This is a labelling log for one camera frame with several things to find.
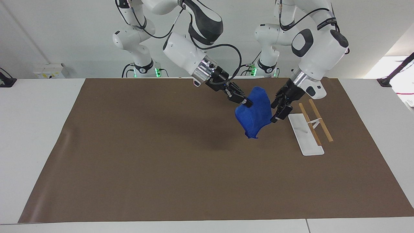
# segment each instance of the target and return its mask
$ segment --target green light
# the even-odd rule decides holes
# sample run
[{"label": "green light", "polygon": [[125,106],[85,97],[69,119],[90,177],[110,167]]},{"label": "green light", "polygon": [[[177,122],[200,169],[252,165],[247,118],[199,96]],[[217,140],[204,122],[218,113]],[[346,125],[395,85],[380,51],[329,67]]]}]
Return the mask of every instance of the green light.
[{"label": "green light", "polygon": [[277,77],[278,78],[279,75],[280,75],[280,69],[279,68],[276,68],[276,70],[274,71],[273,77]]},{"label": "green light", "polygon": [[155,68],[155,75],[157,78],[161,77],[161,72],[157,68]]},{"label": "green light", "polygon": [[253,67],[253,70],[250,72],[250,75],[251,76],[256,76],[256,73],[257,73],[257,68]]}]

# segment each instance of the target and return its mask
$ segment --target white base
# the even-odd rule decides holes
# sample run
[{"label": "white base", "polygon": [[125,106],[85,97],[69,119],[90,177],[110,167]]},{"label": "white base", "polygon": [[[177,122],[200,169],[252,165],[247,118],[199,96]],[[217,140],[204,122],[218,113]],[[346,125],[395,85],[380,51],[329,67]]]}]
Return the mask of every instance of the white base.
[{"label": "white base", "polygon": [[322,146],[316,143],[303,114],[290,114],[289,120],[304,156],[325,154]]}]

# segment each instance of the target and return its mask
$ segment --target black clamp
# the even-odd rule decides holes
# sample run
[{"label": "black clamp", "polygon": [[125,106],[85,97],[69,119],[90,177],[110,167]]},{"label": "black clamp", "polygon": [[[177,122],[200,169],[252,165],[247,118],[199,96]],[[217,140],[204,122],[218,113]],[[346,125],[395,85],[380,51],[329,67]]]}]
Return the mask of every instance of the black clamp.
[{"label": "black clamp", "polygon": [[230,101],[238,104],[244,104],[246,105],[246,107],[250,108],[253,105],[253,102],[251,102],[246,97],[243,90],[237,84],[233,82],[228,82],[222,85],[215,85],[211,83],[221,83],[223,81],[226,81],[228,78],[229,74],[226,71],[224,71],[220,66],[217,66],[212,77],[209,80],[207,80],[206,85],[214,91],[222,90],[227,95],[227,98]]},{"label": "black clamp", "polygon": [[7,78],[3,73],[0,72],[0,80],[3,81],[3,84],[0,84],[0,87],[12,87],[16,83],[16,78]]},{"label": "black clamp", "polygon": [[300,100],[304,94],[305,91],[296,86],[293,81],[289,79],[277,92],[276,98],[270,105],[273,109],[277,109],[270,121],[276,123],[278,120],[284,120],[293,110],[293,107],[290,104],[295,100]]}]

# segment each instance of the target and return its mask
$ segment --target black cable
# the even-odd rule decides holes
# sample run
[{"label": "black cable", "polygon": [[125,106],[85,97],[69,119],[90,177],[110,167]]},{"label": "black cable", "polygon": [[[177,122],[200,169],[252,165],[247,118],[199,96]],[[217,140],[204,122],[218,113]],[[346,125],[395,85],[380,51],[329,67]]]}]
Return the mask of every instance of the black cable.
[{"label": "black cable", "polygon": [[167,74],[167,77],[170,77],[170,76],[168,75],[168,71],[167,71],[166,69],[159,69],[159,70],[161,70],[161,71],[165,71],[165,73]]},{"label": "black cable", "polygon": [[313,10],[313,11],[311,11],[311,12],[309,12],[308,14],[306,14],[305,16],[303,16],[298,22],[296,22],[295,24],[293,24],[292,26],[290,26],[289,27],[289,29],[284,29],[284,27],[286,27],[287,25],[283,25],[282,24],[282,12],[280,12],[279,13],[279,25],[280,25],[280,29],[282,29],[283,31],[288,31],[288,30],[290,30],[292,27],[294,27],[294,26],[296,26],[298,23],[300,23],[303,19],[305,19],[307,16],[309,16],[310,14],[312,14],[312,13],[314,13],[314,12],[316,12],[316,11],[320,11],[320,10],[326,10],[326,11],[330,11],[329,9],[327,9],[327,8],[318,8],[318,9],[315,9],[315,10]]},{"label": "black cable", "polygon": [[261,51],[260,51],[260,52],[259,52],[259,54],[256,56],[256,58],[252,61],[252,64],[254,64],[254,63],[255,63],[256,59],[258,59],[258,58],[259,58],[260,54],[262,54],[262,52],[261,52]]},{"label": "black cable", "polygon": [[127,73],[125,74],[125,78],[127,78],[127,77],[128,77],[128,72],[130,72],[130,71],[132,71],[132,72],[133,72],[134,70],[133,70],[133,69],[128,70],[128,71],[127,71]]},{"label": "black cable", "polygon": [[237,75],[237,73],[240,71],[240,68],[242,68],[243,66],[245,66],[245,65],[242,65],[242,64],[241,64],[241,62],[242,62],[242,57],[241,57],[240,50],[239,50],[237,47],[235,47],[234,45],[232,45],[232,44],[218,44],[218,45],[214,45],[214,46],[211,46],[211,47],[202,48],[202,47],[200,47],[200,46],[198,46],[198,45],[196,44],[196,42],[194,41],[194,38],[193,38],[192,36],[190,36],[190,38],[191,38],[191,41],[193,42],[193,44],[194,44],[197,48],[199,48],[199,49],[201,49],[201,50],[208,50],[208,49],[214,49],[214,48],[218,48],[218,47],[225,47],[225,46],[226,46],[226,47],[233,48],[233,49],[237,52],[237,54],[238,54],[238,57],[239,57],[238,68],[234,71],[234,73],[233,73],[233,75],[231,76],[231,78],[227,79],[226,81],[219,82],[219,83],[213,83],[213,82],[210,80],[210,84],[212,84],[212,85],[223,85],[223,84],[228,83],[229,81],[231,81],[232,79],[234,79],[234,77],[235,77],[235,76]]},{"label": "black cable", "polygon": [[124,15],[122,14],[121,10],[119,9],[119,5],[118,5],[118,3],[116,2],[116,0],[115,0],[115,5],[116,5],[116,8],[118,9],[119,13],[121,14],[122,18],[124,19],[125,23],[126,23],[126,24],[128,24],[128,25],[130,25],[130,24],[127,22],[127,20],[125,19],[125,17],[124,17]]},{"label": "black cable", "polygon": [[277,77],[276,78],[278,78],[279,77],[279,75],[280,75],[280,69],[279,68],[276,68],[276,71],[279,71],[279,73],[277,73]]},{"label": "black cable", "polygon": [[[335,23],[335,30],[339,33],[341,33],[341,29],[339,28],[339,25],[337,23]],[[345,55],[349,54],[351,52],[351,50],[348,48],[347,52],[345,53]]]},{"label": "black cable", "polygon": [[246,75],[247,75],[247,73],[248,73],[249,71],[250,71],[250,70],[249,70],[249,69],[247,69],[247,70],[245,70],[245,71],[241,72],[240,76],[243,76],[243,73],[244,73],[244,72],[246,72],[246,74],[244,75],[244,76],[246,76]]},{"label": "black cable", "polygon": [[[115,0],[115,5],[116,5],[116,7],[118,8],[118,11],[119,11],[119,13],[121,14],[121,16],[122,16],[122,18],[124,19],[124,21],[125,21],[125,23],[126,24],[128,24],[128,25],[130,25],[131,26],[131,24],[129,24],[128,22],[127,22],[127,20],[125,19],[125,17],[124,17],[124,15],[122,14],[122,12],[121,12],[121,10],[119,9],[119,5],[118,5],[118,2],[117,2],[117,0]],[[183,10],[184,9],[181,9],[181,11],[180,11],[180,13],[178,14],[178,16],[180,16],[181,15],[181,13],[183,12]],[[170,31],[167,33],[167,34],[165,34],[165,36],[155,36],[155,35],[152,35],[151,33],[149,33],[147,30],[145,30],[145,27],[140,23],[140,21],[138,20],[138,17],[137,17],[137,15],[135,14],[135,11],[132,9],[132,12],[134,13],[134,17],[135,17],[135,19],[136,19],[136,21],[138,22],[138,24],[139,24],[139,29],[141,29],[141,30],[143,30],[145,33],[147,33],[149,36],[151,36],[151,37],[154,37],[154,38],[156,38],[156,39],[162,39],[162,38],[165,38],[165,37],[167,37],[172,31],[173,31],[173,28],[174,28],[174,26],[175,26],[175,23],[171,26],[171,29],[170,29]]]},{"label": "black cable", "polygon": [[414,65],[414,62],[413,63],[411,63],[411,65],[409,66],[409,67],[407,67],[407,68],[405,68],[404,70],[401,70],[400,72],[398,72],[398,74],[399,73],[401,73],[401,72],[404,72],[404,71],[406,71],[406,70],[408,70],[410,67],[412,67]]},{"label": "black cable", "polygon": [[[181,9],[181,11],[180,11],[180,13],[178,14],[178,17],[181,15],[181,13],[183,12],[183,10],[184,9]],[[167,33],[167,34],[165,34],[164,36],[155,36],[155,35],[152,35],[151,33],[149,33],[149,32],[147,32],[147,30],[145,30],[145,27],[144,26],[142,26],[141,25],[141,23],[140,23],[140,21],[138,20],[138,18],[137,18],[137,15],[135,14],[135,11],[133,10],[132,11],[133,13],[134,13],[134,16],[135,16],[135,19],[137,20],[137,22],[138,22],[138,24],[140,25],[139,26],[139,29],[142,29],[145,33],[147,33],[150,37],[153,37],[153,38],[155,38],[155,39],[163,39],[163,38],[166,38],[172,31],[173,31],[173,28],[174,28],[174,26],[176,25],[176,23],[173,23],[173,25],[171,26],[171,29],[170,29],[170,31]]]},{"label": "black cable", "polygon": [[124,75],[125,75],[125,70],[127,70],[127,68],[128,68],[129,66],[131,66],[131,63],[129,63],[128,65],[126,65],[126,66],[124,67],[124,70],[122,71],[122,76],[121,76],[121,78],[123,78],[123,77],[124,77]]},{"label": "black cable", "polygon": [[7,75],[9,75],[9,76],[10,76],[10,78],[13,78],[13,76],[11,76],[11,75],[9,74],[9,72],[7,72],[5,69],[3,69],[3,68],[1,68],[1,67],[0,67],[0,70],[2,70],[2,71],[4,71],[4,72],[6,72],[6,74],[7,74]]}]

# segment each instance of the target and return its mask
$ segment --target electrical outlet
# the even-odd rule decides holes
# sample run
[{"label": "electrical outlet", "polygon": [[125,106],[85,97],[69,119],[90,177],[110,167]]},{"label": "electrical outlet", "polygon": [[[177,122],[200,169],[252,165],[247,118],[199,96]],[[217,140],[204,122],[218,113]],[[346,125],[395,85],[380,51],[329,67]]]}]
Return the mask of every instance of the electrical outlet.
[{"label": "electrical outlet", "polygon": [[66,78],[69,73],[61,63],[51,63],[47,65],[36,66],[33,73],[38,78]]},{"label": "electrical outlet", "polygon": [[162,73],[161,73],[161,63],[159,63],[158,61],[155,62],[155,75],[157,78],[162,77]]}]

